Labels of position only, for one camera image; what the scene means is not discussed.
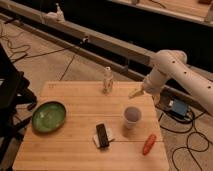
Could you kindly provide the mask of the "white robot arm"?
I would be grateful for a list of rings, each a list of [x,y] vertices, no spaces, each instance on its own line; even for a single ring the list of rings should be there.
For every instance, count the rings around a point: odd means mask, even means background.
[[[153,57],[153,69],[134,89],[130,98],[144,93],[160,96],[166,82],[174,79],[211,115],[213,115],[213,82],[186,66],[187,55],[180,50],[160,50]]]

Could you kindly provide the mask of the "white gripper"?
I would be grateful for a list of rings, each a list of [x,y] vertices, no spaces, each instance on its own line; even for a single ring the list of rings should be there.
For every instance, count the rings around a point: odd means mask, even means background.
[[[164,81],[160,78],[152,77],[151,75],[147,75],[143,80],[143,89],[149,94],[159,94],[164,86]],[[143,95],[142,88],[135,88],[129,94],[129,98],[132,99],[137,96]]]

